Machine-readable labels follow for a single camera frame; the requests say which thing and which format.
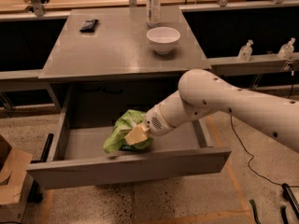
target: tabletop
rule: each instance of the tabletop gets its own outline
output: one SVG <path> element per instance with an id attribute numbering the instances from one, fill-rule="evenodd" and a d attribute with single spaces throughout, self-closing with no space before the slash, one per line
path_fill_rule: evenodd
<path id="1" fill-rule="evenodd" d="M 150 48 L 144 7 L 72 10 L 39 78 L 80 81 L 211 68 L 179 7 L 161 7 L 161 17 L 161 26 L 181 34 L 167 55 Z M 81 33 L 92 19 L 99 20 L 95 32 Z"/>
<path id="2" fill-rule="evenodd" d="M 24 0 L 0 0 L 0 13 L 26 12 L 30 5 Z"/>

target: floor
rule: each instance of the floor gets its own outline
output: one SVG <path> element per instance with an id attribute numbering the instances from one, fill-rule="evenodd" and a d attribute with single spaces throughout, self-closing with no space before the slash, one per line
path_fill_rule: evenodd
<path id="1" fill-rule="evenodd" d="M 11 118 L 0 110 L 1 134 L 38 160 L 48 133 L 55 133 L 59 114 L 52 105 L 19 107 Z M 299 155 L 233 118 L 236 132 L 259 174 L 278 183 L 299 185 Z M 129 184 L 43 190 L 41 203 L 28 203 L 23 224 L 90 223 L 255 223 L 250 200 L 261 223 L 283 223 L 280 206 L 287 206 L 289 223 L 298 219 L 282 197 L 282 188 L 258 177 L 248 167 L 250 156 L 236 138 L 230 116 L 218 112 L 206 118 L 215 146 L 232 150 L 223 170 Z M 299 189 L 292 189 L 299 200 Z"/>

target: drawer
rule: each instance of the drawer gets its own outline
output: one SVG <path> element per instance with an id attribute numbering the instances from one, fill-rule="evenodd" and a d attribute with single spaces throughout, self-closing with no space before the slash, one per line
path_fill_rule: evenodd
<path id="1" fill-rule="evenodd" d="M 212 147 L 202 120 L 154 137 L 139 153 L 103 150 L 124 112 L 149 110 L 174 92 L 177 82 L 172 77 L 70 85 L 48 160 L 30 164 L 28 173 L 44 189 L 60 189 L 220 172 L 231 151 Z"/>

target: bottle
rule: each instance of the bottle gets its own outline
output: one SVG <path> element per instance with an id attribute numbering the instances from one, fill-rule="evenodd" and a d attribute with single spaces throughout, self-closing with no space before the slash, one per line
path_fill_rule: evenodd
<path id="1" fill-rule="evenodd" d="M 157 27 L 160 23 L 161 0 L 147 0 L 147 24 Z"/>
<path id="2" fill-rule="evenodd" d="M 249 61 L 251 53 L 252 53 L 252 47 L 253 44 L 252 40 L 249 40 L 245 46 L 243 46 L 239 52 L 238 59 L 242 61 Z"/>
<path id="3" fill-rule="evenodd" d="M 291 40 L 287 43 L 282 45 L 281 49 L 278 52 L 278 57 L 280 59 L 288 60 L 292 56 L 294 46 L 292 45 L 295 42 L 295 38 L 291 38 Z"/>

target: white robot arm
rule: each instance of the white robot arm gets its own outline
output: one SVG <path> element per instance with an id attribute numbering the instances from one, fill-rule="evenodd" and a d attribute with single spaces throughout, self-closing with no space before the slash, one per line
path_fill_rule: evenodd
<path id="1" fill-rule="evenodd" d="M 215 111 L 228 113 L 299 153 L 299 102 L 243 90 L 212 73 L 185 73 L 178 91 L 146 114 L 149 133 L 167 134 L 184 122 Z"/>

